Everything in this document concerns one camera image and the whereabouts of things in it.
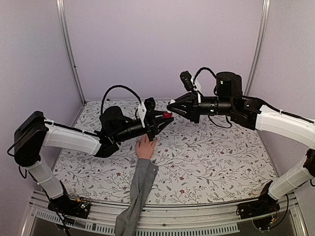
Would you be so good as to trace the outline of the red nail polish bottle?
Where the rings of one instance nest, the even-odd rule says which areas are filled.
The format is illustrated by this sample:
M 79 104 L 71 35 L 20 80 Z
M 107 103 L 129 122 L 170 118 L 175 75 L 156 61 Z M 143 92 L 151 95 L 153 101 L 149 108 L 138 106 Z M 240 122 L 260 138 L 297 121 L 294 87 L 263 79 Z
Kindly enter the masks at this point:
M 163 118 L 172 118 L 172 113 L 168 112 L 168 111 L 164 112 L 163 113 Z

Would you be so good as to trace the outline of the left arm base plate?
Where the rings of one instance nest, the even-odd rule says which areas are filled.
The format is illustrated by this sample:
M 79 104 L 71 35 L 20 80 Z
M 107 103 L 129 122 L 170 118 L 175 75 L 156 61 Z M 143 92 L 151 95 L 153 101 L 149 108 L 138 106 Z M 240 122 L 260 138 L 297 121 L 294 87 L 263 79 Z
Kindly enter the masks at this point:
M 48 209 L 63 215 L 87 219 L 90 213 L 91 203 L 83 198 L 72 200 L 67 196 L 61 196 L 56 199 L 48 198 L 48 200 Z

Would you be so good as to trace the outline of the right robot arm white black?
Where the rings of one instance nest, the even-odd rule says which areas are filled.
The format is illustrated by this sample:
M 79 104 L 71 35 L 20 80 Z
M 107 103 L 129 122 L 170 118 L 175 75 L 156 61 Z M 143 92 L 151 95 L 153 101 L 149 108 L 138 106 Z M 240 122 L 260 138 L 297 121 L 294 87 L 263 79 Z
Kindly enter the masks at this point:
M 229 116 L 244 128 L 275 133 L 306 145 L 306 156 L 293 168 L 266 184 L 254 204 L 258 214 L 265 214 L 274 202 L 315 177 L 315 122 L 308 118 L 276 109 L 262 99 L 242 94 L 242 78 L 233 72 L 214 75 L 215 96 L 203 96 L 196 77 L 184 71 L 180 79 L 187 93 L 171 100 L 167 109 L 191 122 L 200 116 Z

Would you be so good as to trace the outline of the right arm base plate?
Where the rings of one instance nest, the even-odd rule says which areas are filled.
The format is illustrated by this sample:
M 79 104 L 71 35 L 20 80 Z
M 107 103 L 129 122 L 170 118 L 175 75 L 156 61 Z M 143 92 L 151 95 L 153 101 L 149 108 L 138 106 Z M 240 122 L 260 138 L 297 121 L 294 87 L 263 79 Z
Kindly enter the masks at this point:
M 270 230 L 278 218 L 280 205 L 277 201 L 257 199 L 237 205 L 236 215 L 241 219 L 252 219 L 254 227 L 260 231 Z

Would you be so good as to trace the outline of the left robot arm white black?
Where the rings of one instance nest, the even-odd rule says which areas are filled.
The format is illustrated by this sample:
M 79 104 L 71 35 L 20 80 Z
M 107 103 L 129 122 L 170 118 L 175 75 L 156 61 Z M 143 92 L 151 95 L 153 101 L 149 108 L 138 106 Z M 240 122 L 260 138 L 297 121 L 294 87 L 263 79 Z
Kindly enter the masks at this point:
M 171 113 L 138 107 L 139 118 L 125 117 L 120 107 L 111 106 L 100 115 L 101 130 L 90 133 L 46 119 L 35 111 L 14 133 L 14 144 L 7 153 L 25 168 L 46 191 L 62 213 L 70 213 L 72 200 L 66 197 L 62 183 L 40 157 L 42 147 L 57 147 L 106 158 L 118 151 L 127 140 L 147 135 L 153 141 L 174 118 Z

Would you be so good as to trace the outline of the person's hand on table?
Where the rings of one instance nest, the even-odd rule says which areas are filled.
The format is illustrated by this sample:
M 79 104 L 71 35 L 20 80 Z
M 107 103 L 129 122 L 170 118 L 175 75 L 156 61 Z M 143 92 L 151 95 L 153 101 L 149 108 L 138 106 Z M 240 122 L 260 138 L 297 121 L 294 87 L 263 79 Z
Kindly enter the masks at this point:
M 154 153 L 157 141 L 157 139 L 150 141 L 147 135 L 143 135 L 136 144 L 136 155 L 138 159 L 150 160 Z

